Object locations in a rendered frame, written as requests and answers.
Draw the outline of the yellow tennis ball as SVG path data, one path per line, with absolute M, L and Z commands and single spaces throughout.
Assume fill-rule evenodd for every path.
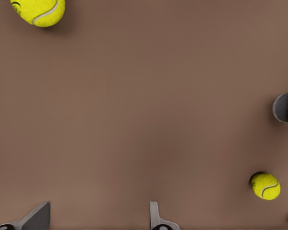
M 277 178 L 265 172 L 255 173 L 250 179 L 250 186 L 253 192 L 264 200 L 276 199 L 281 191 Z
M 10 0 L 19 16 L 31 25 L 50 27 L 65 13 L 65 0 Z

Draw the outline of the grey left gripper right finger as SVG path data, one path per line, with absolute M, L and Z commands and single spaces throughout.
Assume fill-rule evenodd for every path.
M 156 201 L 150 201 L 149 208 L 150 230 L 180 230 L 177 223 L 164 220 L 160 217 Z

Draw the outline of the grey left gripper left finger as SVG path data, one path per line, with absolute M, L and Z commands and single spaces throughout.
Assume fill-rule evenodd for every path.
M 49 230 L 50 202 L 37 205 L 22 219 L 0 225 L 0 230 Z

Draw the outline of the grey tennis tube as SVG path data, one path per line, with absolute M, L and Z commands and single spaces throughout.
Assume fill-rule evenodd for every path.
M 272 111 L 278 121 L 288 123 L 288 92 L 279 95 L 274 100 Z

